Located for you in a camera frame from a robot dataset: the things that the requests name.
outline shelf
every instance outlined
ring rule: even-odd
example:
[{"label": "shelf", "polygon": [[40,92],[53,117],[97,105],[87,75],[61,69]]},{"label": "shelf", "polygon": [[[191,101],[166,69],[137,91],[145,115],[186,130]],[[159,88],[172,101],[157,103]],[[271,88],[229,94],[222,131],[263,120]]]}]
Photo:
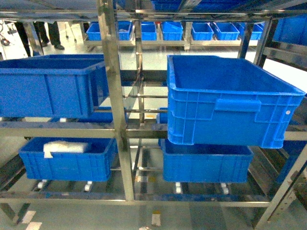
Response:
[{"label": "shelf", "polygon": [[[52,181],[42,189],[37,185],[29,191],[9,191],[9,188],[24,174],[24,168],[20,165],[18,157],[0,169],[4,172],[1,176],[0,203],[70,203],[92,205],[187,205],[198,204],[203,206],[223,207],[266,207],[255,215],[255,228],[261,228],[274,216],[280,214],[285,204],[293,201],[289,196],[297,186],[298,175],[303,170],[307,160],[307,150],[302,151],[299,159],[290,170],[286,180],[281,185],[276,185],[277,171],[270,163],[265,153],[252,147],[255,158],[251,163],[248,173],[248,182],[242,184],[228,184],[230,195],[224,195],[221,184],[206,183],[179,183],[180,192],[174,193],[175,183],[167,183],[162,177],[162,152],[156,145],[148,146],[146,142],[151,139],[167,138],[167,125],[156,124],[155,119],[145,119],[145,113],[165,112],[144,109],[144,98],[159,98],[158,96],[144,95],[145,85],[159,84],[166,80],[166,71],[142,70],[142,46],[241,46],[239,57],[245,57],[248,44],[257,45],[255,63],[263,66],[265,58],[272,58],[301,69],[306,69],[306,48],[295,45],[275,43],[272,41],[277,19],[307,13],[307,10],[289,11],[283,7],[295,6],[306,2],[303,0],[292,1],[250,1],[252,4],[242,6],[233,11],[222,12],[191,12],[200,1],[184,0],[179,11],[153,11],[150,6],[142,9],[149,1],[132,1],[125,10],[117,10],[113,13],[111,0],[97,1],[95,7],[84,10],[59,9],[52,5],[52,1],[35,1],[43,5],[41,9],[0,9],[0,17],[3,19],[27,21],[25,28],[30,44],[34,51],[39,49],[39,40],[36,37],[34,26],[29,21],[98,21],[102,30],[102,41],[87,41],[83,31],[83,40],[87,46],[102,45],[107,69],[107,80],[110,92],[110,102],[114,122],[110,124],[78,123],[75,121],[66,123],[49,122],[0,122],[0,136],[18,137],[80,137],[80,138],[116,138],[118,144],[119,165],[112,168],[112,176],[106,183],[95,183],[89,193],[81,191],[84,182],[59,182]],[[263,7],[272,10],[261,10]],[[118,59],[118,41],[115,28],[117,21],[134,21],[135,31],[130,41],[120,41],[121,46],[135,46],[137,70],[120,70]],[[141,21],[184,21],[185,40],[163,41],[160,27],[158,28],[158,41],[141,40]],[[243,41],[193,41],[190,37],[191,22],[262,22],[266,21],[261,40],[251,41],[251,26],[246,26]],[[122,81],[134,82],[128,95],[122,94]],[[139,109],[133,110],[132,106],[138,102]],[[139,113],[140,119],[129,119],[126,124],[125,110],[128,113]],[[285,133],[286,140],[307,140],[307,126],[289,126]],[[0,208],[13,220],[15,213],[9,205],[1,205]]]}]

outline gray floor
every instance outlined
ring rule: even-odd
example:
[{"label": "gray floor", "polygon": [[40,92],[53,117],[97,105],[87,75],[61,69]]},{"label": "gray floor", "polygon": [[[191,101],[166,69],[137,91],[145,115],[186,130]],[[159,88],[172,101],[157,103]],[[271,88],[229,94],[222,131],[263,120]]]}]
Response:
[{"label": "gray floor", "polygon": [[[44,48],[46,54],[73,54],[87,53],[87,48],[82,43],[81,32],[78,25],[73,25],[77,37],[74,43],[73,37],[65,38],[64,25],[60,23],[61,41],[65,46],[64,51],[55,50],[51,45]],[[7,59],[24,58],[25,52],[17,35],[7,37],[12,45],[5,47]],[[166,69],[166,55],[219,55],[222,57],[236,58],[237,47],[214,48],[198,47],[189,52],[176,48],[151,47],[144,49],[144,69]],[[92,53],[101,53],[102,48],[96,47]],[[250,48],[247,59],[252,61],[255,49]],[[122,69],[136,69],[136,61],[133,48],[122,48],[120,54]],[[264,67],[267,71],[307,91],[307,73],[268,60]],[[167,95],[167,88],[145,88],[147,95]],[[167,106],[167,100],[145,100],[145,108],[158,108]],[[25,143],[23,138],[0,138],[0,166],[12,158]],[[30,188],[33,181],[23,177],[14,190]],[[32,222],[41,222],[41,230],[137,230],[142,226],[151,229],[164,230],[250,230],[250,219],[255,210],[252,208],[225,208],[225,207],[126,207],[126,206],[78,206],[78,205],[31,205],[29,210],[36,211]],[[161,211],[161,227],[152,227],[151,218],[154,210]],[[0,212],[0,230],[24,230],[28,224],[12,226],[6,216]],[[304,230],[307,229],[307,212],[298,201],[295,201],[278,220],[268,223],[266,230]]]}]

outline plastic crate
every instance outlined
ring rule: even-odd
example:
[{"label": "plastic crate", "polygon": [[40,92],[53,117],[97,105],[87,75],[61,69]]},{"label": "plastic crate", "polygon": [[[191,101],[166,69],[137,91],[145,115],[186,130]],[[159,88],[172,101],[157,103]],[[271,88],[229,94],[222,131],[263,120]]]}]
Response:
[{"label": "plastic crate", "polygon": [[232,23],[212,23],[218,40],[237,40],[240,32]]},{"label": "plastic crate", "polygon": [[245,59],[216,56],[168,56],[167,85],[168,139],[185,145],[281,148],[305,95]]},{"label": "plastic crate", "polygon": [[[50,141],[87,142],[92,147],[85,153],[51,153],[44,158],[44,144]],[[115,139],[34,138],[19,150],[27,177],[36,180],[107,181],[117,154]]]},{"label": "plastic crate", "polygon": [[175,145],[161,140],[169,182],[244,183],[253,153],[247,146]]},{"label": "plastic crate", "polygon": [[[74,61],[82,61],[81,59],[86,60],[97,60],[97,61],[104,61],[105,57],[103,54],[50,54],[50,55],[38,55],[34,57],[29,57],[28,59],[74,59]],[[109,88],[107,84],[106,75],[103,74],[103,81],[99,81],[96,83],[95,78],[91,78],[91,86],[92,86],[92,96],[93,101],[98,102],[94,103],[94,106],[100,105],[100,100],[98,100],[98,94],[97,94],[97,87],[96,85],[99,84],[98,87],[102,87],[102,96],[103,98],[107,98],[109,96]]]},{"label": "plastic crate", "polygon": [[[157,124],[167,124],[167,113],[159,113],[156,117]],[[161,146],[161,139],[158,139],[158,145]]]},{"label": "plastic crate", "polygon": [[153,9],[156,11],[176,11],[180,2],[175,1],[152,1]]},{"label": "plastic crate", "polygon": [[108,94],[105,63],[96,59],[0,62],[0,116],[86,118]]},{"label": "plastic crate", "polygon": [[273,40],[298,45],[306,45],[304,32],[307,30],[307,16],[301,15],[278,21]]},{"label": "plastic crate", "polygon": [[130,40],[132,32],[132,22],[120,21],[118,22],[119,40],[128,41]]},{"label": "plastic crate", "polygon": [[193,23],[192,36],[196,41],[212,40],[213,30],[208,23]]},{"label": "plastic crate", "polygon": [[141,23],[141,27],[143,41],[157,40],[157,31],[154,22]]},{"label": "plastic crate", "polygon": [[[118,23],[119,39],[121,41],[130,40],[130,34],[132,32],[132,23],[128,21],[121,21]],[[94,23],[86,31],[88,40],[90,41],[101,41],[99,24]]]},{"label": "plastic crate", "polygon": [[257,25],[260,26],[262,28],[262,30],[264,29],[264,23],[259,23]]},{"label": "plastic crate", "polygon": [[104,61],[103,54],[49,54],[29,57],[30,59],[97,59],[98,61]]},{"label": "plastic crate", "polygon": [[[236,28],[240,31],[241,38],[244,38],[244,29],[245,29],[245,23],[236,23]],[[251,40],[259,40],[261,38],[263,32],[263,28],[258,26],[257,24],[254,24],[253,32],[251,33]]]},{"label": "plastic crate", "polygon": [[183,27],[178,22],[163,22],[162,33],[165,41],[179,41],[182,39]]},{"label": "plastic crate", "polygon": [[101,41],[100,29],[98,23],[93,23],[90,28],[86,31],[88,40],[90,41]]},{"label": "plastic crate", "polygon": [[225,11],[236,6],[235,2],[208,2],[208,3],[200,3],[196,7],[194,7],[193,11]]}]

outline black shoe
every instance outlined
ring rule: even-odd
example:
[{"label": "black shoe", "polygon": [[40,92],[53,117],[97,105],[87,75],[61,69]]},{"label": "black shoe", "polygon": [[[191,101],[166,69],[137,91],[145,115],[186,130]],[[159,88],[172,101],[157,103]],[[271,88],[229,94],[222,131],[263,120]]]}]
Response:
[{"label": "black shoe", "polygon": [[54,45],[54,48],[55,49],[59,49],[59,50],[64,50],[65,49],[65,47],[62,46],[61,44]]},{"label": "black shoe", "polygon": [[47,47],[48,46],[48,42],[42,42],[42,47]]}]

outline person's leg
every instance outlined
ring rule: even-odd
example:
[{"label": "person's leg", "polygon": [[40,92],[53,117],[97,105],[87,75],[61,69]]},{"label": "person's leg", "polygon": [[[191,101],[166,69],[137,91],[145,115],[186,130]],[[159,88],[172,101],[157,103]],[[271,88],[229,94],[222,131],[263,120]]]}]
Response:
[{"label": "person's leg", "polygon": [[86,32],[88,30],[88,28],[90,28],[90,24],[89,23],[83,23],[83,28],[84,28],[84,32]]},{"label": "person's leg", "polygon": [[17,30],[17,32],[20,36],[20,39],[23,43],[24,49],[25,49],[28,57],[30,57],[31,56],[31,50],[30,50],[30,46],[29,46],[28,36],[27,36],[27,33],[25,32],[25,29],[24,29],[24,24],[20,23],[20,22],[16,22],[15,27],[16,27],[16,30]]},{"label": "person's leg", "polygon": [[51,44],[54,45],[55,49],[63,50],[64,46],[61,45],[61,41],[59,39],[59,27],[58,23],[54,22],[53,24],[48,23],[48,31]]},{"label": "person's leg", "polygon": [[49,42],[49,38],[47,37],[45,23],[44,22],[36,22],[36,26],[38,28],[40,38],[42,39],[42,46],[46,47],[48,42]]}]

